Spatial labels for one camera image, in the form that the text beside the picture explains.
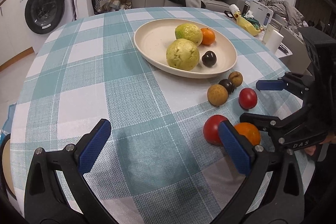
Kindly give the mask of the person's right hand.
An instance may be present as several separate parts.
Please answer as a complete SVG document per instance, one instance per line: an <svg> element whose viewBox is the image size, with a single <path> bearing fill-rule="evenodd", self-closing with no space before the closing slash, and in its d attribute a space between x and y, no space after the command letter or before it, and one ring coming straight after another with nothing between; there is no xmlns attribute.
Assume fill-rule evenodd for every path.
<svg viewBox="0 0 336 224"><path fill-rule="evenodd" d="M313 145L311 147L307 147L304 149L304 151L306 152L306 154L308 154L309 156L313 156L316 151L317 151L317 148L323 144L327 144L327 143L331 143L331 144L335 144L335 139L336 139L336 136L335 136L335 132L329 132L326 139L324 141L322 141L321 143L317 144L317 145Z"/></svg>

